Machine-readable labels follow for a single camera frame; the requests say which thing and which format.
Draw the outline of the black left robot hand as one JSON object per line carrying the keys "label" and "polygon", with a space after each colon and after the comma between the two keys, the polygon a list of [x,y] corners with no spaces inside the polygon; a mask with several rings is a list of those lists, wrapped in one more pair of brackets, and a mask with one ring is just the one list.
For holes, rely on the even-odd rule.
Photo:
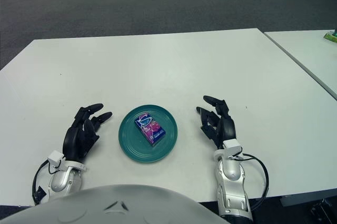
{"label": "black left robot hand", "polygon": [[67,130],[63,142],[63,155],[67,161],[83,162],[94,144],[98,141],[97,131],[101,124],[109,120],[113,113],[93,114],[103,108],[103,104],[80,107],[71,127]]}

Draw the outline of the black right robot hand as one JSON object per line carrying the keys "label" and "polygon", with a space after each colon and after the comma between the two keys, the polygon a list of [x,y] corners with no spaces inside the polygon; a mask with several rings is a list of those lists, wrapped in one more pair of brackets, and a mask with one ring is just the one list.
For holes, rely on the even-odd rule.
{"label": "black right robot hand", "polygon": [[236,138],[235,124],[229,115],[229,108],[225,100],[204,95],[203,99],[212,105],[216,113],[202,107],[196,107],[201,118],[201,130],[208,139],[212,140],[217,149],[224,149],[223,141]]}

